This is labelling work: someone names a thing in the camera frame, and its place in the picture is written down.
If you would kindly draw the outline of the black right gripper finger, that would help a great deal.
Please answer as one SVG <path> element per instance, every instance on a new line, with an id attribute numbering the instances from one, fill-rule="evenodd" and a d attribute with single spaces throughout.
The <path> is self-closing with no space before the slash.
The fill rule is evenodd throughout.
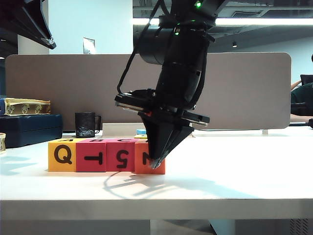
<path id="1" fill-rule="evenodd" d="M 148 136 L 149 160 L 162 162 L 177 146 L 176 140 L 181 126 L 178 123 L 160 121 L 147 115 L 141 115 L 141 118 Z"/>
<path id="2" fill-rule="evenodd" d="M 158 126 L 151 130 L 151 168 L 158 168 L 166 156 L 194 131 L 190 126 Z"/>

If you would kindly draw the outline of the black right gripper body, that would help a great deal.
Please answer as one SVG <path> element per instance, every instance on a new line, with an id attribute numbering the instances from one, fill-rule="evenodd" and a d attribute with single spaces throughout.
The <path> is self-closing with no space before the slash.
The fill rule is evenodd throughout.
<path id="1" fill-rule="evenodd" d="M 151 118 L 156 122 L 169 122 L 189 126 L 190 123 L 207 126 L 210 118 L 194 114 L 186 109 L 179 109 L 166 104 L 157 103 L 155 90 L 135 90 L 120 93 L 115 97 L 115 105 L 123 109 L 138 112 L 142 118 Z"/>

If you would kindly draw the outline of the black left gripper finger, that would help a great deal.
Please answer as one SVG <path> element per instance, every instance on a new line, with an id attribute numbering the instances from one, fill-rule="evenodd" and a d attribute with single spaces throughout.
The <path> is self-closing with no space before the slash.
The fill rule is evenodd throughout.
<path id="1" fill-rule="evenodd" d="M 56 43 L 47 26 L 42 0 L 24 0 L 22 12 L 25 14 L 22 23 L 25 26 L 25 37 L 47 47 L 55 48 Z"/>
<path id="2" fill-rule="evenodd" d="M 0 26 L 47 48 L 53 48 L 53 37 L 41 6 L 1 6 Z"/>

